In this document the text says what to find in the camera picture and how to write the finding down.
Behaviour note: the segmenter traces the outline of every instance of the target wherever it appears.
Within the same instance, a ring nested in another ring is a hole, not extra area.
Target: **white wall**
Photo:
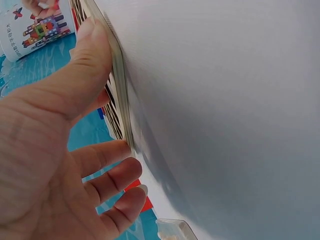
[[[158,215],[199,240],[320,239],[320,1],[102,1]]]

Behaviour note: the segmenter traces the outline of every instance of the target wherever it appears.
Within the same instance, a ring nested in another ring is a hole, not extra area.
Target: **clear plastic container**
[[[161,240],[198,240],[183,220],[158,219],[158,237]]]

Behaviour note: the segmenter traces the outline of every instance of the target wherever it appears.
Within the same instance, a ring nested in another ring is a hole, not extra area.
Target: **colorful toy illustration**
[[[22,7],[20,7],[19,9],[16,9],[15,11],[13,11],[14,16],[14,20],[17,20],[18,18],[22,18],[23,15],[21,13],[22,11]]]
[[[36,16],[35,16],[35,15],[33,15],[33,14],[31,14],[30,19],[32,19],[32,20],[36,20]]]
[[[64,21],[65,17],[62,15],[60,8],[54,15],[47,18],[35,18],[34,24],[28,26],[27,31],[23,33],[23,36],[30,35],[30,37],[22,42],[24,48],[28,48],[32,45],[32,49],[40,48],[54,40],[61,38],[71,33],[67,23]]]

